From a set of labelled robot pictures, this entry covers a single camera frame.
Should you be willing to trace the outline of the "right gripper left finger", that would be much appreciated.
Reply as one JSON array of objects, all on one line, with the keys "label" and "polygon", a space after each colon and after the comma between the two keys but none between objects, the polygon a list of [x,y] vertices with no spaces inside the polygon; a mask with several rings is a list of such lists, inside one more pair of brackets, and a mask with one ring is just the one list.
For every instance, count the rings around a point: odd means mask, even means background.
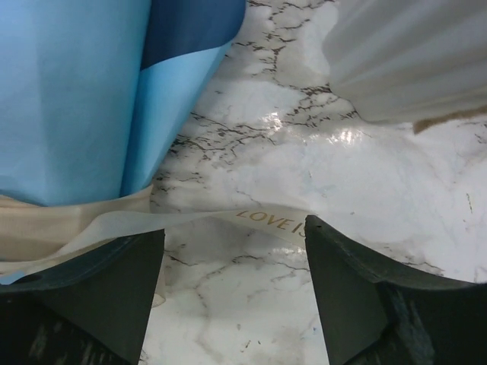
[{"label": "right gripper left finger", "polygon": [[116,239],[1,281],[3,364],[137,364],[165,232]]}]

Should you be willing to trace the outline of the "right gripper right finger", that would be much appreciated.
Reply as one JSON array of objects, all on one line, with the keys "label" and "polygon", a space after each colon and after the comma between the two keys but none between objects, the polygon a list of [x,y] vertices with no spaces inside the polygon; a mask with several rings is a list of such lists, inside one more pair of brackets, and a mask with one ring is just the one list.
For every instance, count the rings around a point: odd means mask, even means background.
[{"label": "right gripper right finger", "polygon": [[331,364],[484,364],[486,286],[411,268],[305,221]]}]

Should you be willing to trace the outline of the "cream printed ribbon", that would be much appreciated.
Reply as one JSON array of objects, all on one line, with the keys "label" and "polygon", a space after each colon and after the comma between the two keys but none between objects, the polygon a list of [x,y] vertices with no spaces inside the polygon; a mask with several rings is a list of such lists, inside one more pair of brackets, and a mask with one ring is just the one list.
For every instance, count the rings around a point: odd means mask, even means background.
[{"label": "cream printed ribbon", "polygon": [[304,246],[308,213],[267,205],[258,209],[162,213],[150,207],[151,188],[115,200],[41,207],[1,197],[1,284],[81,256],[120,237],[154,232],[204,217],[241,224]]}]

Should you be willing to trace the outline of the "blue flower bouquet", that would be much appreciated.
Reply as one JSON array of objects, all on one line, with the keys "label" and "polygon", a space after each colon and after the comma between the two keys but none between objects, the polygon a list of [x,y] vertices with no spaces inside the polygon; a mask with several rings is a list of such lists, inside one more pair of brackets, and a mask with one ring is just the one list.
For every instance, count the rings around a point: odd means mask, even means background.
[{"label": "blue flower bouquet", "polygon": [[1,197],[146,188],[244,19],[243,1],[3,1]]}]

